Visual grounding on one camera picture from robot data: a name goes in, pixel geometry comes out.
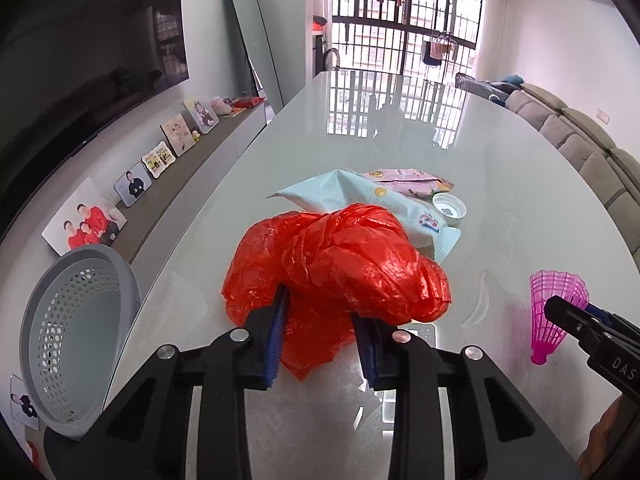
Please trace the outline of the person's right hand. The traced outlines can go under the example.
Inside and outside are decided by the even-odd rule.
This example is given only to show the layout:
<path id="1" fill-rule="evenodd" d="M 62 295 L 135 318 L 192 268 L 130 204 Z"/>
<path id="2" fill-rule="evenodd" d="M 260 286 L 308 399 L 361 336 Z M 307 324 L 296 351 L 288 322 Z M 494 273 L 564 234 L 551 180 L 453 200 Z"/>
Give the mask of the person's right hand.
<path id="1" fill-rule="evenodd" d="M 588 445 L 577 460 L 577 466 L 584 479 L 588 479 L 601 466 L 608 454 L 608 436 L 616 421 L 622 399 L 623 397 L 619 396 L 591 428 Z"/>

